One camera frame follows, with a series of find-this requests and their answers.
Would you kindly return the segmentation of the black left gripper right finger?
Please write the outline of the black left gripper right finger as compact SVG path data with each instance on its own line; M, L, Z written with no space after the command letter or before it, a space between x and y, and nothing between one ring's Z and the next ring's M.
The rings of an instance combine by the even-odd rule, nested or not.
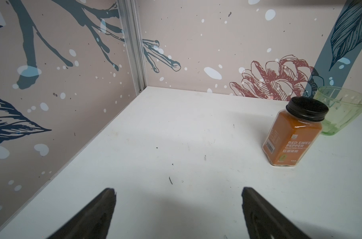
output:
M251 239L310 239L253 188L243 188L242 200Z

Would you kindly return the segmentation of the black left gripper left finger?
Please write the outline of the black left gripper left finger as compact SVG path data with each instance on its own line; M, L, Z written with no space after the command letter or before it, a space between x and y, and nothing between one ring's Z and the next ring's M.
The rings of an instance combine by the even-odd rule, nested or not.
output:
M115 190L106 188L49 238L105 239L108 235L115 205Z

